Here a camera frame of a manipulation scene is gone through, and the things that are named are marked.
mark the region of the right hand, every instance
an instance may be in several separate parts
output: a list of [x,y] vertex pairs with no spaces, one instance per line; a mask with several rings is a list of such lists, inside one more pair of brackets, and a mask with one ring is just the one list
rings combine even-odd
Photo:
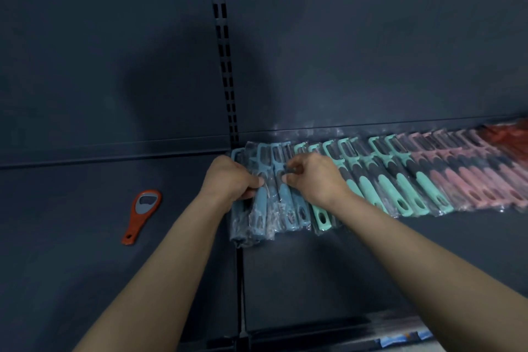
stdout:
[[295,173],[283,175],[282,181],[297,188],[312,205],[331,211],[335,202],[352,194],[329,157],[319,153],[300,153],[287,166]]

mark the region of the left hand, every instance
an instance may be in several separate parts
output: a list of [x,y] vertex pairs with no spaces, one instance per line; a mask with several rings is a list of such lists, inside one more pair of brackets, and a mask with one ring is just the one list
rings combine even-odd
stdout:
[[254,197],[255,189],[262,185],[263,178],[249,174],[243,165],[227,156],[218,156],[205,174],[200,194],[218,199],[227,213],[235,200]]

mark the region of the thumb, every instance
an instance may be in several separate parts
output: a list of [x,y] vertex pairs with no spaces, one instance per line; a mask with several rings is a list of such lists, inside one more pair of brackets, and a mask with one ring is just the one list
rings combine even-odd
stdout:
[[297,186],[299,185],[299,180],[300,180],[299,174],[289,173],[289,174],[284,174],[282,176],[282,181],[285,182],[290,187],[294,187],[294,188],[297,188]]
[[257,177],[256,175],[247,174],[249,176],[249,188],[260,188],[264,185],[264,179],[262,177]]

